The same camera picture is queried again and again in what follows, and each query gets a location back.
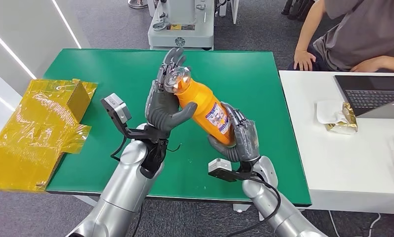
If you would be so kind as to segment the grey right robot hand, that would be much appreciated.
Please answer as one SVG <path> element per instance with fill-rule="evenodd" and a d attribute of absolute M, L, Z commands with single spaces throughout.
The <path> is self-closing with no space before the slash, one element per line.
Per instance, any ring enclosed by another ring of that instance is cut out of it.
<path fill-rule="evenodd" d="M 234 132 L 234 143 L 226 146 L 212 135 L 208 135 L 210 145 L 231 162 L 253 161 L 260 155 L 260 146 L 255 122 L 248 119 L 229 103 L 221 102 L 231 121 Z"/>

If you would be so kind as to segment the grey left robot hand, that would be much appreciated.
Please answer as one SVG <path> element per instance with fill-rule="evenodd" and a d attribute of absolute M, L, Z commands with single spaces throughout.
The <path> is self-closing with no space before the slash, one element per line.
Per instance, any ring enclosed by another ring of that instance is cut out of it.
<path fill-rule="evenodd" d="M 180 109 L 178 98 L 164 88 L 164 82 L 169 72 L 181 66 L 185 60 L 183 48 L 170 49 L 165 55 L 156 78 L 152 81 L 145 106 L 145 117 L 148 124 L 160 131 L 170 132 L 178 125 L 191 119 L 197 110 L 197 104 L 194 102 L 190 102 Z"/>

